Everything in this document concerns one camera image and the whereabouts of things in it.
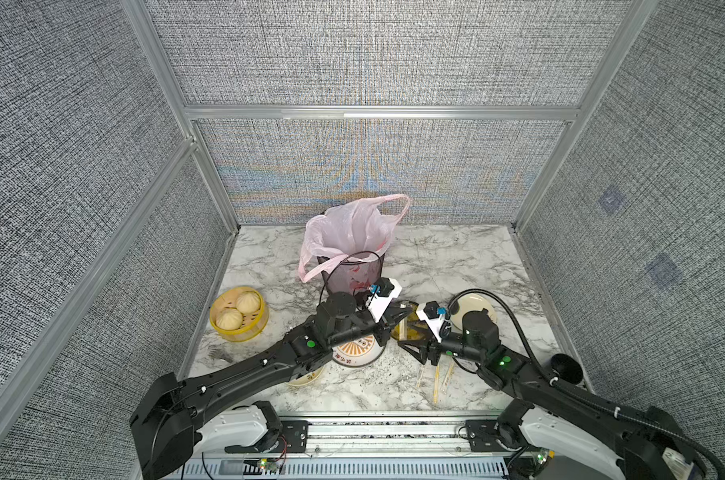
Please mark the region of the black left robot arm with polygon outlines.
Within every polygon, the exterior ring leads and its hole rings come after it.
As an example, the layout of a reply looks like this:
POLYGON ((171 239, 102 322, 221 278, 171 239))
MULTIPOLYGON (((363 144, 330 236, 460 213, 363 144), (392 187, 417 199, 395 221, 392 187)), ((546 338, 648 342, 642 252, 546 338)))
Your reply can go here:
POLYGON ((182 467, 202 441, 202 428, 224 410, 327 364, 336 346, 369 335, 387 342, 413 311, 409 302, 394 301, 374 320, 370 311, 356 308, 354 296, 332 294, 262 353, 198 377, 160 376, 130 416, 142 477, 160 479, 182 467))

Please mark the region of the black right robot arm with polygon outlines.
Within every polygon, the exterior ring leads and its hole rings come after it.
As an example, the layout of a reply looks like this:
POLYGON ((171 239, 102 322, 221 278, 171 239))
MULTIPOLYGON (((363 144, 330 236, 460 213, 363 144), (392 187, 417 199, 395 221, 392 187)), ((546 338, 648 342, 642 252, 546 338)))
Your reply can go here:
POLYGON ((460 332, 423 317, 423 335, 400 342, 422 364, 444 356, 475 364, 474 374, 512 401, 492 427, 472 438, 514 454, 548 450, 611 479, 704 479, 716 459, 663 410, 645 412, 596 396, 502 344, 487 312, 471 311, 460 332))

